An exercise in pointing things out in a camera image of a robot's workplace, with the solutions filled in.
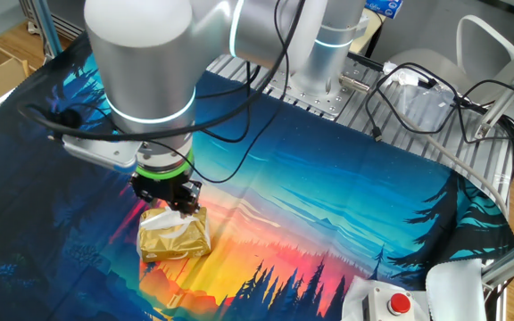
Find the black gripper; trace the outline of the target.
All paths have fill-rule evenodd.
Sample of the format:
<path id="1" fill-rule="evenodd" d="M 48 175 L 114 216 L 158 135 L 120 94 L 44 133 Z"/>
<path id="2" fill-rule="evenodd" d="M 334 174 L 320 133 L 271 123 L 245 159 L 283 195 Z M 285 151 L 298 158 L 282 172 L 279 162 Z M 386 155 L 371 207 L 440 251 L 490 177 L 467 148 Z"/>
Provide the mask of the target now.
<path id="1" fill-rule="evenodd" d="M 190 180 L 185 174 L 172 178 L 153 179 L 135 173 L 130 179 L 135 195 L 145 202 L 154 199 L 166 201 L 167 206 L 185 215 L 193 215 L 200 208 L 199 196 L 202 183 Z"/>

